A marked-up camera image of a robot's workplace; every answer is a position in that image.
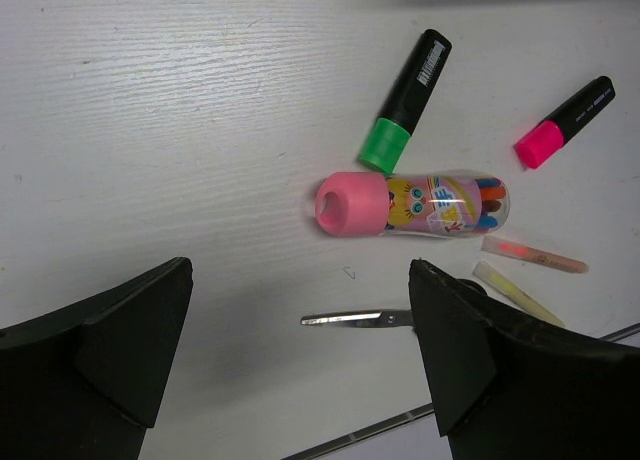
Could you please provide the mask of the black handled scissors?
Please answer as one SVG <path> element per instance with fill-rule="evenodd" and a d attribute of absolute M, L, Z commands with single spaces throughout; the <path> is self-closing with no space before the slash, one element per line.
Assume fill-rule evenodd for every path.
<path fill-rule="evenodd" d="M 449 295 L 460 292 L 473 292 L 476 295 L 487 295 L 487 291 L 477 282 L 464 278 L 440 279 L 438 282 L 431 280 L 424 283 L 425 292 L 431 296 L 436 294 Z M 408 309 L 373 308 L 364 310 L 326 312 L 319 314 L 303 315 L 300 324 L 306 327 L 334 327 L 355 329 L 388 329 L 396 327 L 411 327 L 418 335 L 427 331 L 427 326 L 437 324 L 435 320 L 428 319 L 426 308 L 413 308 L 414 301 Z"/>

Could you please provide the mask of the slim yellow highlighter pen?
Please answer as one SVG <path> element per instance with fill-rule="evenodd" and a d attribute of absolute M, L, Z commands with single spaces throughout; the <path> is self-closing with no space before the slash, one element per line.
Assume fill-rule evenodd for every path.
<path fill-rule="evenodd" d="M 474 267 L 473 274 L 507 297 L 512 303 L 520 307 L 529 315 L 560 328 L 565 327 L 565 324 L 556 315 L 543 307 L 539 302 L 534 300 L 530 295 L 520 289 L 515 283 L 488 263 L 478 261 Z"/>

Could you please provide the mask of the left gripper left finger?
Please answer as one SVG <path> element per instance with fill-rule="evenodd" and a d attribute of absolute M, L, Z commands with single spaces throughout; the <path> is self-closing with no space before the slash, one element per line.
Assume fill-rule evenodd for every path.
<path fill-rule="evenodd" d="M 2 329 L 2 458 L 138 458 L 159 414 L 192 272 L 177 257 Z"/>

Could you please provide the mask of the pink cap black highlighter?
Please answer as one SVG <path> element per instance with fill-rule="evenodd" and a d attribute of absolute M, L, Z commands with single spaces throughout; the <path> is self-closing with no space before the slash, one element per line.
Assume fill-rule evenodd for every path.
<path fill-rule="evenodd" d="M 539 168 L 599 115 L 615 96 L 614 85 L 608 76 L 589 82 L 514 145 L 520 163 L 527 169 Z"/>

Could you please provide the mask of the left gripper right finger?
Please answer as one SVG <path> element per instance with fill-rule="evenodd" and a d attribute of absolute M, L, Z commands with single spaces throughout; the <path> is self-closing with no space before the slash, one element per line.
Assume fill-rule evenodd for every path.
<path fill-rule="evenodd" d="M 456 459 L 635 459 L 639 351 L 538 320 L 412 262 L 439 433 Z"/>

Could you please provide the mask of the green cap black highlighter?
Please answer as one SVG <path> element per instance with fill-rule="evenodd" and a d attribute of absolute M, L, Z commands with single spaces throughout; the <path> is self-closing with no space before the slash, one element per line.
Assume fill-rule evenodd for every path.
<path fill-rule="evenodd" d="M 394 171 L 421 119 L 452 50 L 434 29 L 425 30 L 394 82 L 358 155 L 378 172 Z"/>

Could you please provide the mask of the pink cap crayon tube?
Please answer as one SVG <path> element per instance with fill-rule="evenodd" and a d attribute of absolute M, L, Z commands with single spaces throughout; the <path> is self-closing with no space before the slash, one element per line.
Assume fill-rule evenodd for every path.
<path fill-rule="evenodd" d="M 501 228 L 509 213 L 505 183 L 471 171 L 338 172 L 324 180 L 315 198 L 316 221 L 338 237 L 474 237 Z"/>

